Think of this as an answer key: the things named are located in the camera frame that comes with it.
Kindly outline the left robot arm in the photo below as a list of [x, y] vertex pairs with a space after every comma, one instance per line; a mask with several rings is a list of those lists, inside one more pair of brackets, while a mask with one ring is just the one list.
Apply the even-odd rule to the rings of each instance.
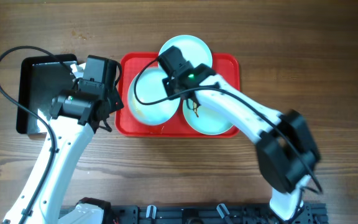
[[123, 108], [118, 91], [99, 88], [62, 90], [52, 100], [52, 118], [42, 150], [20, 197], [4, 223], [110, 223], [111, 204], [84, 198], [74, 211], [61, 216], [68, 184], [100, 122]]

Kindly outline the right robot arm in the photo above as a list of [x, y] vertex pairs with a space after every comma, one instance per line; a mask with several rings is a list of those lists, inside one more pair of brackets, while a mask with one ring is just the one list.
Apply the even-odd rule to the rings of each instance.
[[309, 180], [323, 191], [314, 175], [321, 156], [301, 114], [283, 114], [255, 102], [205, 64], [162, 68], [168, 75], [163, 85], [169, 98], [190, 98], [219, 113], [254, 143], [260, 173], [272, 186], [269, 206], [278, 218], [295, 219]]

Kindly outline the white plate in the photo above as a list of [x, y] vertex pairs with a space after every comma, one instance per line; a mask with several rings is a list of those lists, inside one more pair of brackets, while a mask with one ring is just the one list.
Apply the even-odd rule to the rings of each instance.
[[[167, 97], [162, 80], [167, 74], [158, 67], [147, 68], [139, 78], [136, 93], [140, 101], [153, 102]], [[142, 105], [134, 96], [132, 80], [127, 92], [127, 105], [131, 114], [142, 124], [156, 126], [167, 122], [177, 111], [180, 99], [166, 100], [154, 105]]]
[[190, 127], [201, 134], [218, 135], [233, 127], [223, 115], [205, 106], [199, 106], [195, 112], [191, 99], [183, 102], [182, 112]]
[[171, 46], [180, 49], [185, 61], [189, 61], [194, 68], [201, 63], [208, 67], [213, 67], [212, 53], [206, 43], [198, 37], [193, 35], [178, 35], [172, 37], [163, 44], [158, 54], [161, 55]]

